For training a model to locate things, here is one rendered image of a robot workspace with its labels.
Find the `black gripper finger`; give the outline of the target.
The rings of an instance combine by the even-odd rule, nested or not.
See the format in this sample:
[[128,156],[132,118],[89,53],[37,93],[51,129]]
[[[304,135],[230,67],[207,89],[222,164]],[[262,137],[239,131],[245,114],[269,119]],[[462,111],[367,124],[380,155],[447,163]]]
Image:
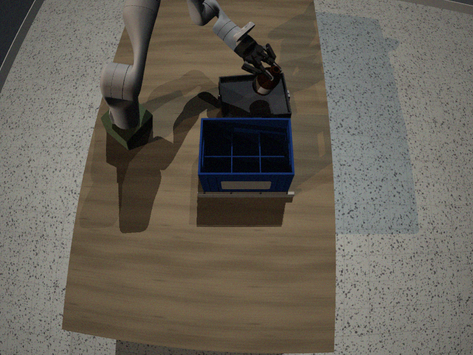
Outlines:
[[254,67],[253,67],[253,66],[250,66],[250,64],[245,60],[241,69],[251,74],[254,74],[256,76],[258,76],[259,74],[263,74],[268,80],[272,81],[275,77],[268,70],[265,70],[264,66],[262,65],[257,55],[255,53],[252,53],[251,56],[257,62],[257,64],[254,64],[253,65]]
[[265,57],[262,61],[266,62],[271,67],[272,66],[278,66],[280,68],[280,72],[281,72],[282,71],[281,67],[278,64],[275,63],[276,55],[275,55],[274,51],[272,50],[270,44],[267,43],[266,45],[264,45],[262,47],[263,47],[264,51],[267,53],[267,54],[264,53],[261,49],[257,49],[257,52]]

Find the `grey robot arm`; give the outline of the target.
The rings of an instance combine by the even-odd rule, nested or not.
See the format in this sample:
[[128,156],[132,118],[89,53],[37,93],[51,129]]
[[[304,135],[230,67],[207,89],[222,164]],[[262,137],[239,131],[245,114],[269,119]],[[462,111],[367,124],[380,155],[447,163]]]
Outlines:
[[[233,51],[255,24],[242,29],[224,13],[216,0],[186,0],[192,21],[206,25],[215,16],[213,32]],[[133,65],[110,62],[102,70],[100,89],[109,106],[112,124],[130,129],[140,118],[138,96],[141,91],[149,42],[161,0],[126,0],[123,20],[134,52]]]

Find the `brown glass bottle with white label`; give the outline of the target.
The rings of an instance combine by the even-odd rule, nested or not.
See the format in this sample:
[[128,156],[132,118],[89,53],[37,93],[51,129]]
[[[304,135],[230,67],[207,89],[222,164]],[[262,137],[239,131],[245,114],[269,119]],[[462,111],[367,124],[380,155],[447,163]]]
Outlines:
[[259,95],[268,95],[278,85],[280,81],[280,68],[278,66],[266,67],[275,78],[268,80],[263,74],[259,74],[253,81],[252,87]]

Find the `blue crate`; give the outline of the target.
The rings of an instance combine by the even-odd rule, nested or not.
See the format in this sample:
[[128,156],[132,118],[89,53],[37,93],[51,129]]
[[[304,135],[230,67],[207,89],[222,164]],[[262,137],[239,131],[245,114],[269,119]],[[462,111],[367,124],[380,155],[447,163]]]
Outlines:
[[204,192],[288,192],[294,175],[291,118],[201,119]]

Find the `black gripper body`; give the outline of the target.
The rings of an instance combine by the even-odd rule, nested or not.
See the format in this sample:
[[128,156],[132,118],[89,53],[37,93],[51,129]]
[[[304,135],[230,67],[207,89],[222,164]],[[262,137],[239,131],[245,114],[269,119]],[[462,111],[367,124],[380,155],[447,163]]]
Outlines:
[[260,61],[264,59],[264,56],[259,54],[257,49],[261,49],[264,52],[261,45],[257,44],[257,42],[251,36],[247,36],[237,45],[237,47],[234,49],[234,52],[238,56],[242,57],[244,61],[246,60],[250,64],[257,64],[257,62],[251,56],[252,53],[255,53]]

